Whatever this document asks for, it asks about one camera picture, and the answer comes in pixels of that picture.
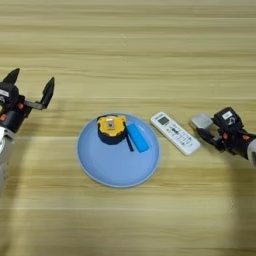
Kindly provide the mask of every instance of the robotic arm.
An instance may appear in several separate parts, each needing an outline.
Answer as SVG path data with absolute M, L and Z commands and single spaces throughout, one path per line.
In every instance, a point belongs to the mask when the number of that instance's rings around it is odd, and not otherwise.
M 241 118 L 231 107 L 222 109 L 213 118 L 205 114 L 195 116 L 191 124 L 204 141 L 220 152 L 240 155 L 256 167 L 256 135 L 243 128 Z M 213 125 L 217 126 L 217 134 L 210 132 Z
M 32 109 L 46 109 L 54 93 L 54 77 L 46 84 L 40 102 L 30 102 L 19 94 L 15 85 L 20 69 L 10 72 L 0 82 L 0 193 L 8 174 L 8 160 L 15 135 Z

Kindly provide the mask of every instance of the blue plate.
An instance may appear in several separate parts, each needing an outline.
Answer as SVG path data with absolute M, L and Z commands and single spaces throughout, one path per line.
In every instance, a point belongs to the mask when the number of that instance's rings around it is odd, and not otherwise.
M 117 145 L 104 144 L 98 137 L 97 119 L 82 130 L 77 155 L 85 173 L 95 181 L 117 188 L 141 184 L 155 172 L 160 158 L 160 146 L 153 130 L 141 119 L 127 114 L 127 125 L 134 123 L 149 144 L 149 150 L 139 153 L 132 142 L 134 152 L 126 140 Z

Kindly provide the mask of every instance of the yellow tape measure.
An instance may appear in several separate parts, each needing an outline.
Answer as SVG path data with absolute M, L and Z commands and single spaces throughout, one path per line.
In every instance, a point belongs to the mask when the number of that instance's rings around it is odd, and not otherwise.
M 126 130 L 126 121 L 126 117 L 122 115 L 98 117 L 98 135 L 101 141 L 108 145 L 116 145 L 126 138 L 130 150 L 133 151 Z

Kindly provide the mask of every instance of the wooden table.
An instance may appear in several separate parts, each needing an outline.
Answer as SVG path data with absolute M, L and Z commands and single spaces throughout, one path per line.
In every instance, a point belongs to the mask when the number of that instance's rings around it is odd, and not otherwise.
M 204 145 L 183 156 L 157 132 L 155 175 L 131 189 L 82 172 L 76 141 L 92 118 L 165 111 L 183 127 L 232 106 L 256 131 L 254 0 L 2 0 L 0 77 L 16 67 L 45 112 L 19 132 L 0 199 L 1 256 L 256 254 L 256 172 Z

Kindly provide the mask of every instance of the white remote control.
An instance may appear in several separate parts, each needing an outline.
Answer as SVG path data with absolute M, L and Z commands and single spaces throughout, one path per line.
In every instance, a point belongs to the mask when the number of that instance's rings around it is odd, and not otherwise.
M 164 112 L 152 116 L 151 123 L 186 156 L 200 148 L 200 142 Z

